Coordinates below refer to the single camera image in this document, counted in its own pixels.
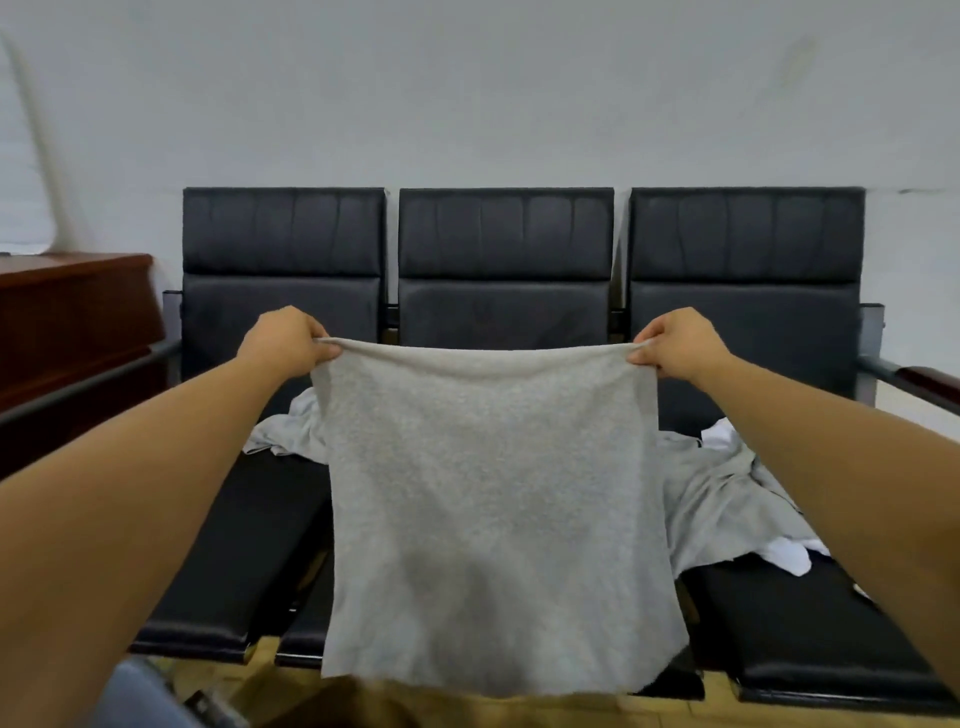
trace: gray t-shirt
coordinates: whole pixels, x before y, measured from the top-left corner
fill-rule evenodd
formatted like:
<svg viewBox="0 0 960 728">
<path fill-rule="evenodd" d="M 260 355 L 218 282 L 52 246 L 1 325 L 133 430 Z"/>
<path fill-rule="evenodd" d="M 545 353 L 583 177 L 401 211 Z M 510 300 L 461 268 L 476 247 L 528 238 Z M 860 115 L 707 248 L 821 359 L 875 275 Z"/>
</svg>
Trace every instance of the gray t-shirt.
<svg viewBox="0 0 960 728">
<path fill-rule="evenodd" d="M 636 345 L 336 341 L 313 372 L 336 549 L 324 674 L 489 695 L 653 681 L 687 634 Z"/>
</svg>

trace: wooden cabinet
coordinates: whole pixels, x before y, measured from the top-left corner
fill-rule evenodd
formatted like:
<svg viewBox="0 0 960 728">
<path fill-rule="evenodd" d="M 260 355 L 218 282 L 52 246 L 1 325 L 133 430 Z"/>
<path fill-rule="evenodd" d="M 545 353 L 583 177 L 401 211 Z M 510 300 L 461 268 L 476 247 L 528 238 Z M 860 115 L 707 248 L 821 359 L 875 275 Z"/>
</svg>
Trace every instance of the wooden cabinet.
<svg viewBox="0 0 960 728">
<path fill-rule="evenodd" d="M 0 256 L 0 415 L 134 361 L 163 338 L 149 255 Z M 0 425 L 0 477 L 162 391 L 166 365 Z"/>
</svg>

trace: white wall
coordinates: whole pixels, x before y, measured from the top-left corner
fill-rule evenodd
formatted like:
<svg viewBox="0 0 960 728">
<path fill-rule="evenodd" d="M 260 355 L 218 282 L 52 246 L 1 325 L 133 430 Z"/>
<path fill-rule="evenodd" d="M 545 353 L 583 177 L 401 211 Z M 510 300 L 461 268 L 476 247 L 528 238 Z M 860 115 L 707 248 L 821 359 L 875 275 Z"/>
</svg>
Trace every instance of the white wall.
<svg viewBox="0 0 960 728">
<path fill-rule="evenodd" d="M 0 0 L 0 25 L 63 245 L 152 253 L 161 286 L 186 185 L 863 185 L 884 353 L 960 373 L 955 0 Z"/>
</svg>

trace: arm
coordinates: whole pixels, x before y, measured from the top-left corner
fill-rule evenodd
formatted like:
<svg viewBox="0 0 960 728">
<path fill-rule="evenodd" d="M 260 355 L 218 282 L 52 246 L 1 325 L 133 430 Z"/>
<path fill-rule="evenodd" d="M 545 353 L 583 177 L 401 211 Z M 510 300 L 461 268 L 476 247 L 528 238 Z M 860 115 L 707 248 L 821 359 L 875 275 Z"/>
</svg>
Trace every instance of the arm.
<svg viewBox="0 0 960 728">
<path fill-rule="evenodd" d="M 831 553 L 960 694 L 960 444 L 733 356 L 692 308 L 631 354 L 692 382 L 797 501 Z"/>
<path fill-rule="evenodd" d="M 236 358 L 0 483 L 0 725 L 72 725 L 180 568 L 277 387 L 339 353 L 295 308 Z"/>
</svg>

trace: floor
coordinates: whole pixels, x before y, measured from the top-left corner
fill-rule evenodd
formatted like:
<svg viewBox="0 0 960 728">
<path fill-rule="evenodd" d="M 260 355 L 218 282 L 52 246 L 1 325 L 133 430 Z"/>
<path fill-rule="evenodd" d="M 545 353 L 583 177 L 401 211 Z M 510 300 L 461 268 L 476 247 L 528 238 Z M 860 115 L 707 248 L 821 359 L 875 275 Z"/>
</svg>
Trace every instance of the floor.
<svg viewBox="0 0 960 728">
<path fill-rule="evenodd" d="M 276 639 L 260 641 L 245 666 L 221 665 L 188 660 L 156 660 L 173 681 L 180 698 L 200 689 L 213 689 L 228 700 L 253 728 L 308 728 L 309 723 L 273 723 L 295 706 L 305 706 L 322 685 L 315 670 L 276 667 L 273 658 Z M 538 726 L 572 728 L 596 726 L 614 728 L 709 728 L 715 726 L 825 726 L 826 728 L 960 728 L 960 718 L 894 716 L 847 711 L 812 710 L 740 703 L 730 681 L 721 673 L 704 676 L 707 699 L 684 702 L 614 695 L 583 695 L 566 698 L 523 698 L 492 700 L 455 696 L 439 691 L 375 684 L 363 688 L 369 705 L 377 701 L 401 704 L 420 726 Z M 374 720 L 376 725 L 409 723 Z"/>
</svg>

